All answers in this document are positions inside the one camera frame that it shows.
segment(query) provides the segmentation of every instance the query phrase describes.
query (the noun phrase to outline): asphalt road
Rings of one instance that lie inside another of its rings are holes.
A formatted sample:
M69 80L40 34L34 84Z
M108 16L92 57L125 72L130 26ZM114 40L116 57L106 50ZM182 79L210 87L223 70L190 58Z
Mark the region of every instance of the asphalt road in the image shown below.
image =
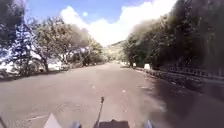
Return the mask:
M105 64L0 83L0 128L42 128L53 113L63 128L101 126L223 128L224 103L120 65Z

